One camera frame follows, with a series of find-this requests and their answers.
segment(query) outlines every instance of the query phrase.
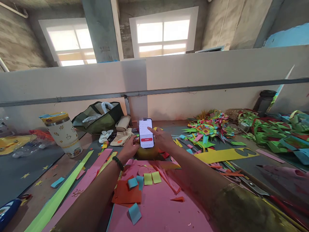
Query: concrete pillar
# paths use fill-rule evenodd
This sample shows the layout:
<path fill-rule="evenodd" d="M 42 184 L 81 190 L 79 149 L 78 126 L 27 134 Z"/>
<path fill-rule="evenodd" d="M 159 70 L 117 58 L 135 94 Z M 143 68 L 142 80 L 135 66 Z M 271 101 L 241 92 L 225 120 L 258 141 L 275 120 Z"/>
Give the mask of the concrete pillar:
<path fill-rule="evenodd" d="M 82 0 L 97 62 L 119 61 L 110 0 Z"/>

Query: beaded bracelet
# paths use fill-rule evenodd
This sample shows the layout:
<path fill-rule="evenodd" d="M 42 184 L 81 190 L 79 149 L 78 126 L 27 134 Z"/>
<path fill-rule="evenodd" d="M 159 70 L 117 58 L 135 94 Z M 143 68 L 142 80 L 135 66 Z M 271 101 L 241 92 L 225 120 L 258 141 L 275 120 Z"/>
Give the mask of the beaded bracelet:
<path fill-rule="evenodd" d="M 123 165 L 122 165 L 122 163 L 120 162 L 120 160 L 119 160 L 116 156 L 113 157 L 113 160 L 117 162 L 117 164 L 118 164 L 119 167 L 120 167 L 120 170 L 123 171 Z"/>

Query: sleeve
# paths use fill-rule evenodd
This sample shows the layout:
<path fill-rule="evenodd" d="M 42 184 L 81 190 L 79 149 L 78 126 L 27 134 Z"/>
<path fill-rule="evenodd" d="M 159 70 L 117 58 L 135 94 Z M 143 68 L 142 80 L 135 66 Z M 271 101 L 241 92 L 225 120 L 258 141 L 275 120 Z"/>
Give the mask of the sleeve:
<path fill-rule="evenodd" d="M 299 232 L 261 198 L 234 183 L 219 192 L 210 210 L 221 232 Z"/>

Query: green bag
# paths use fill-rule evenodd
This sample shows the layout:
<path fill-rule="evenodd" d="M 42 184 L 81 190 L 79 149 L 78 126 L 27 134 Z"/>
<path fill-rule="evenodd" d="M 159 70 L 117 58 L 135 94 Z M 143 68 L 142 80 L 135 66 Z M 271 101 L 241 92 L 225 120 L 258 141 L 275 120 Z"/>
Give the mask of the green bag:
<path fill-rule="evenodd" d="M 101 134 L 102 131 L 114 130 L 116 123 L 124 115 L 121 105 L 119 102 L 111 102 L 110 104 L 114 107 L 111 109 L 110 106 L 105 105 L 107 113 L 104 113 L 101 103 L 101 101 L 97 101 L 96 103 L 90 105 L 84 112 L 77 115 L 72 120 L 73 126 L 76 129 L 89 134 Z M 102 116 L 95 119 L 91 123 L 83 122 L 84 119 L 95 114 L 100 114 Z"/>

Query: hand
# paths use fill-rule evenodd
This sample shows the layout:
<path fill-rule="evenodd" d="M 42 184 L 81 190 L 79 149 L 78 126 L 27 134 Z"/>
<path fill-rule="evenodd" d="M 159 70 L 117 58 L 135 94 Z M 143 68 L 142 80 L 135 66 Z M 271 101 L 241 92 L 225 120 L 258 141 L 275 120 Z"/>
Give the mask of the hand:
<path fill-rule="evenodd" d="M 139 149 L 140 145 L 136 144 L 137 135 L 131 136 L 129 140 L 124 144 L 123 149 L 117 155 L 118 159 L 121 161 L 122 165 L 124 166 L 130 158 L 132 158 L 137 150 Z"/>
<path fill-rule="evenodd" d="M 177 147 L 172 139 L 172 136 L 169 133 L 161 130 L 161 128 L 158 127 L 156 131 L 150 127 L 147 127 L 147 129 L 154 134 L 155 144 L 158 145 L 162 151 L 169 153 L 171 149 L 173 149 L 175 146 Z"/>

